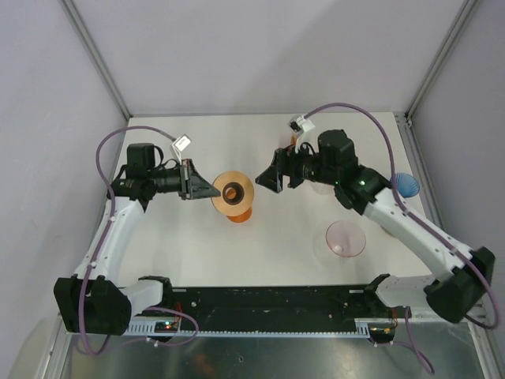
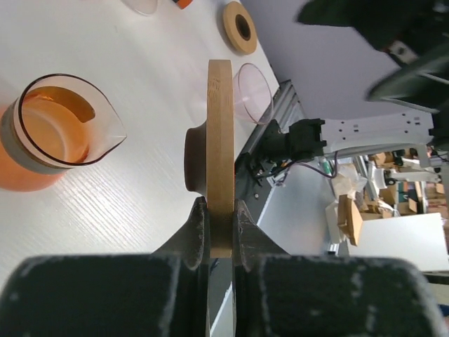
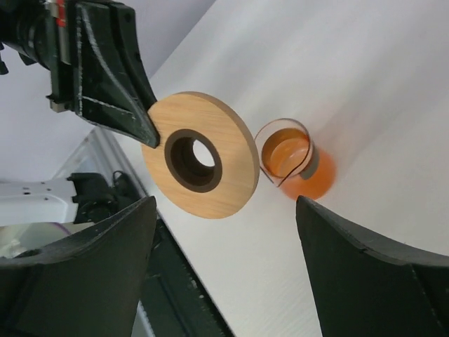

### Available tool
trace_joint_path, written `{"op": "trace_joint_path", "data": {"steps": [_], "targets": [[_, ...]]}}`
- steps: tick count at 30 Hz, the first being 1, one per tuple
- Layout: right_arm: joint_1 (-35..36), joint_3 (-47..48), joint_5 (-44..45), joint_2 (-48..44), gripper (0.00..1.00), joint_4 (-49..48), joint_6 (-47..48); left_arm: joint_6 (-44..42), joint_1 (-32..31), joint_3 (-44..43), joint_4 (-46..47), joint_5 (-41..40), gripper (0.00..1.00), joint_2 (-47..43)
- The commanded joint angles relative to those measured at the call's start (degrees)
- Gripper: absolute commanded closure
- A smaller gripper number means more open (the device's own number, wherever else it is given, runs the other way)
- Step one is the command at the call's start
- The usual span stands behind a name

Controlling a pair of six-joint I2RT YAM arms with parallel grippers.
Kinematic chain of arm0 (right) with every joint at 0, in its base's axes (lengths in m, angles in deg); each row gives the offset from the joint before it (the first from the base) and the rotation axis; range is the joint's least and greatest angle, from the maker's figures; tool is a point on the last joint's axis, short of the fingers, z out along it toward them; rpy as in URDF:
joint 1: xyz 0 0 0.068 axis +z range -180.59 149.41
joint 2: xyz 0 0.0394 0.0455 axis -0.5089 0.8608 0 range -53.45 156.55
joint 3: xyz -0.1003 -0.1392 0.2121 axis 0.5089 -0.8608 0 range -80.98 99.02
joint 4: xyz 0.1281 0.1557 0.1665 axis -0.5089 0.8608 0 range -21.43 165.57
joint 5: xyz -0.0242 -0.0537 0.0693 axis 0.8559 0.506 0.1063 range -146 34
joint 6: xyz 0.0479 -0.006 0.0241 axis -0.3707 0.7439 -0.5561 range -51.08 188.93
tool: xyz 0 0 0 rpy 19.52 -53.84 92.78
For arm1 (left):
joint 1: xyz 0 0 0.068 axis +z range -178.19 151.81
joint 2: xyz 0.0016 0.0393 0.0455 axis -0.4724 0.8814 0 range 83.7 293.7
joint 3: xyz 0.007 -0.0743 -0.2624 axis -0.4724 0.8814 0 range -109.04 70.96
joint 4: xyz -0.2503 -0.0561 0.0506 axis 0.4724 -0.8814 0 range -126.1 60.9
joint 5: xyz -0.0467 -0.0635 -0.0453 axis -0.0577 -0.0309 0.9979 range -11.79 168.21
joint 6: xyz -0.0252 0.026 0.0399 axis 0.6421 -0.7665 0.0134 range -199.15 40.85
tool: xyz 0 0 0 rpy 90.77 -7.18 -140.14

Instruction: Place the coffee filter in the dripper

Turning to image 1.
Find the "orange glass beaker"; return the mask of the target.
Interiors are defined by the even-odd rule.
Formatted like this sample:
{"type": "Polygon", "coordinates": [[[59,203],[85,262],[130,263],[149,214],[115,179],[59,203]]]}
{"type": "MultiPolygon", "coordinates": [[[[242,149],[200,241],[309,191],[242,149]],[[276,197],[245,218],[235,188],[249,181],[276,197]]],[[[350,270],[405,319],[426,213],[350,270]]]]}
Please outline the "orange glass beaker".
{"type": "Polygon", "coordinates": [[[244,223],[247,221],[253,213],[253,208],[248,208],[244,213],[237,216],[227,216],[227,219],[233,223],[244,223]]]}

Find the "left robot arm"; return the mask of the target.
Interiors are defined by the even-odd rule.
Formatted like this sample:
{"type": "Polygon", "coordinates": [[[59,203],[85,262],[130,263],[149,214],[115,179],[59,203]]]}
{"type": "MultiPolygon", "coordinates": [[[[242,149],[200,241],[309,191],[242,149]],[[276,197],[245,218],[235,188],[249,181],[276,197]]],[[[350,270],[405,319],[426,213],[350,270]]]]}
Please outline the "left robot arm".
{"type": "Polygon", "coordinates": [[[131,144],[126,157],[111,183],[113,193],[88,252],[70,277],[59,278],[54,285],[69,332],[121,336],[131,319],[148,308],[159,316],[168,314],[176,302],[166,277],[142,276],[128,287],[118,286],[125,249],[155,195],[176,193],[189,201],[221,194],[196,171],[191,159],[167,167],[163,151],[154,144],[131,144]]]}

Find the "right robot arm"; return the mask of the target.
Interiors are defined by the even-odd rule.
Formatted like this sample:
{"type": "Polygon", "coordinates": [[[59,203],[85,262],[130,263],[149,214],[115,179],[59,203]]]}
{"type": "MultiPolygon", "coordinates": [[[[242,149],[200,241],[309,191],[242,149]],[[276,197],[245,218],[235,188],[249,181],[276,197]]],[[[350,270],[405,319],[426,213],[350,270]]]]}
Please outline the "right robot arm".
{"type": "Polygon", "coordinates": [[[359,164],[354,143],[344,131],[325,131],[317,144],[317,150],[306,142],[276,149],[256,184],[275,193],[282,192],[285,177],[290,188],[305,180],[332,186],[344,208],[380,225],[429,269],[434,278],[419,291],[422,303],[450,323],[466,319],[491,282],[494,254],[485,247],[474,250],[456,241],[419,216],[395,195],[384,176],[359,164]]]}

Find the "pink glass dripper cone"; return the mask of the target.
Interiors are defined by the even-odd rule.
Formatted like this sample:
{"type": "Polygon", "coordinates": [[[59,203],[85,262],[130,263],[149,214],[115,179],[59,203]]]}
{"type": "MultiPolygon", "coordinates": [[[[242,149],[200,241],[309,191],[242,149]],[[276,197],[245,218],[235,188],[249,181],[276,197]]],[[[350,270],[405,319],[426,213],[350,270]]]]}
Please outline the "pink glass dripper cone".
{"type": "Polygon", "coordinates": [[[330,251],[340,257],[356,257],[366,247],[365,233],[350,221],[332,223],[326,230],[325,238],[330,251]]]}

